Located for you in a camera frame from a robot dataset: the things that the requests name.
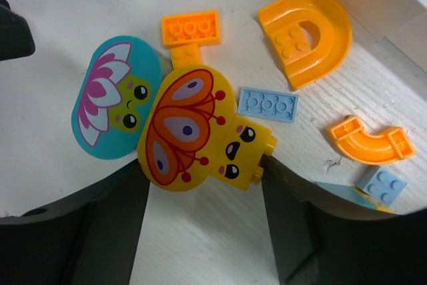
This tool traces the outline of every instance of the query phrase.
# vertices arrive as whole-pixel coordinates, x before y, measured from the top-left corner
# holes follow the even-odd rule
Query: pink lotus flower
[[[80,133],[91,147],[109,130],[108,108],[121,103],[117,84],[131,71],[127,62],[130,52],[130,43],[117,43],[107,48],[88,71],[77,114]]]

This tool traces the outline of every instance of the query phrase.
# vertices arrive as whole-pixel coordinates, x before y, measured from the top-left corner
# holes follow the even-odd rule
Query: black object
[[[427,210],[371,210],[273,157],[262,163],[281,284],[427,284]],[[135,160],[62,200],[1,219],[0,284],[128,284],[148,190]]]
[[[264,202],[280,284],[427,284],[427,210],[397,216],[344,200],[264,158]]]
[[[30,56],[35,51],[27,21],[0,0],[0,61]]]
[[[61,200],[0,219],[0,284],[129,284],[148,190],[135,160]]]

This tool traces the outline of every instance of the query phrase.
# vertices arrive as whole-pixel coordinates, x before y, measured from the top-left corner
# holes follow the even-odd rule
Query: orange rectangular brick
[[[163,44],[168,48],[189,43],[216,45],[221,41],[218,11],[163,17],[161,32]]]
[[[190,65],[203,65],[197,43],[171,48],[171,60],[174,69]]]

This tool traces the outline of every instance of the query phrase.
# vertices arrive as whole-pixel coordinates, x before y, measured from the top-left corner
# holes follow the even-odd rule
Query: lego stud
[[[383,194],[381,195],[381,200],[382,200],[384,203],[389,203],[389,202],[391,202],[391,201],[392,201],[392,197],[391,197],[391,195],[390,195],[390,194],[383,193]]]
[[[169,32],[173,35],[173,36],[179,36],[182,32],[182,28],[180,25],[174,24],[171,25],[169,28]]]
[[[282,51],[283,58],[290,58],[291,56],[292,56],[292,49],[290,48],[283,49]]]
[[[283,45],[285,43],[285,36],[283,35],[277,35],[274,39],[278,45]]]
[[[377,186],[375,186],[374,184],[370,184],[370,185],[368,186],[368,191],[369,191],[371,194],[377,194],[377,193],[378,193],[378,187],[377,187]]]
[[[178,50],[171,50],[171,56],[173,58],[180,58],[182,54]]]
[[[388,175],[387,175],[387,173],[386,173],[386,172],[380,172],[380,173],[378,174],[378,176],[377,176],[377,179],[378,179],[380,182],[387,182],[387,180],[388,180]]]
[[[259,184],[263,173],[264,173],[263,167],[256,166],[256,169],[254,170],[254,174],[252,175],[252,178],[251,178],[251,183]]]
[[[195,23],[189,22],[184,25],[184,31],[188,35],[191,35],[195,32]]]
[[[200,21],[200,22],[199,22],[199,24],[197,25],[197,28],[199,29],[199,31],[200,31],[201,33],[205,33],[205,32],[207,32],[207,31],[209,31],[210,27],[211,27],[210,22],[209,22],[209,21],[207,21],[207,20],[202,20],[202,21]]]
[[[292,38],[295,38],[298,36],[298,28],[291,28],[291,30],[289,30],[289,36],[291,36]]]
[[[279,113],[284,113],[286,108],[288,108],[287,105],[282,101],[279,101],[275,106],[276,111]]]
[[[273,152],[274,152],[277,144],[278,144],[277,138],[271,135],[268,138],[267,145],[266,145],[266,148],[264,150],[264,154],[266,154],[267,156],[273,155]]]
[[[273,103],[271,100],[265,99],[261,102],[261,107],[265,110],[270,110],[273,107]]]
[[[395,180],[390,184],[390,187],[392,190],[402,190],[404,186],[402,182]]]
[[[251,108],[257,107],[259,103],[260,101],[256,97],[250,97],[248,99],[248,106]]]
[[[307,48],[307,43],[304,43],[303,41],[299,41],[299,42],[296,44],[296,49],[297,49],[298,51],[303,51],[305,48]]]
[[[194,52],[193,48],[187,48],[187,49],[185,50],[185,53],[186,53],[187,55],[189,55],[189,56],[194,56],[194,55],[195,55],[195,52]]]

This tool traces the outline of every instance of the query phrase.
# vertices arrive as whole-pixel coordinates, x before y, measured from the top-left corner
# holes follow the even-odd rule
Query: toy
[[[161,32],[163,44],[168,48],[189,43],[215,45],[221,41],[220,19],[216,10],[163,17]]]
[[[260,182],[264,172],[258,165],[261,156],[272,155],[276,144],[270,129],[235,115],[209,174],[247,190],[249,183]]]
[[[203,65],[197,43],[171,48],[171,60],[174,69],[190,65]]]
[[[375,206],[376,210],[379,210],[381,212],[386,212],[386,213],[392,213],[394,214],[394,210],[391,210],[390,208],[382,205],[378,200],[375,200],[373,197],[369,196],[368,194],[365,194],[362,190],[359,190],[356,186],[352,186],[352,189],[358,193],[359,195],[361,195],[363,198],[365,198],[368,202],[370,202],[371,204],[373,204]]]
[[[368,165],[389,164],[416,154],[401,127],[389,127],[378,135],[370,135],[355,115],[330,127],[328,133],[344,155]]]
[[[79,145],[107,160],[135,149],[160,83],[159,59],[146,42],[119,36],[99,46],[71,114]]]
[[[405,181],[379,166],[371,167],[356,184],[357,188],[385,206],[390,206],[405,186]]]
[[[235,114],[233,89],[220,72],[197,65],[170,73],[137,147],[146,176],[176,192],[197,187],[211,173],[246,189],[252,176],[261,174],[258,163],[263,153],[272,153],[277,141],[270,130]],[[246,162],[240,157],[249,154]]]
[[[298,95],[246,87],[240,91],[238,113],[293,123],[297,104]]]
[[[336,0],[279,0],[258,17],[294,89],[331,73],[352,43],[350,18]]]
[[[334,195],[340,196],[341,198],[344,198],[345,200],[348,200],[349,202],[353,202],[355,204],[365,206],[365,207],[371,208],[373,210],[376,209],[376,207],[373,203],[369,202],[366,198],[361,196],[351,186],[329,184],[329,183],[322,183],[322,182],[316,182],[316,185],[319,185],[324,190],[327,190],[328,192],[333,193]]]

